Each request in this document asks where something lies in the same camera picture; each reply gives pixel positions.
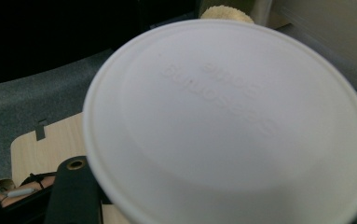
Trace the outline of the grey table edge clip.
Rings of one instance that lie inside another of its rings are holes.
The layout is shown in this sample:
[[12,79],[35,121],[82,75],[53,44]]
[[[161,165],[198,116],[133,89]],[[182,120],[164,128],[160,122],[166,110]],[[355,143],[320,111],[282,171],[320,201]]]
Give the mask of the grey table edge clip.
[[43,140],[46,138],[45,127],[48,125],[48,121],[46,119],[39,120],[34,127],[35,131],[35,139],[37,141]]

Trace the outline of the pale powder jar white lid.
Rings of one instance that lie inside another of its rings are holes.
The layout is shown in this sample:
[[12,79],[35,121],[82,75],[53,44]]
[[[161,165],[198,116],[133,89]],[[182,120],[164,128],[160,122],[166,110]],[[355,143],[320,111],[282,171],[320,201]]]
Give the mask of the pale powder jar white lid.
[[135,224],[351,224],[357,93],[322,56],[238,21],[118,49],[83,108],[89,164]]

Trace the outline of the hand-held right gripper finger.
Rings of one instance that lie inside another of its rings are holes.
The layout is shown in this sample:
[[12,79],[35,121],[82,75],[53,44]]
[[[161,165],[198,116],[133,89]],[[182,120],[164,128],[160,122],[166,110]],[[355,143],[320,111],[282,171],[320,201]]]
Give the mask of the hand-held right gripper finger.
[[44,224],[103,224],[99,187],[85,156],[59,165]]

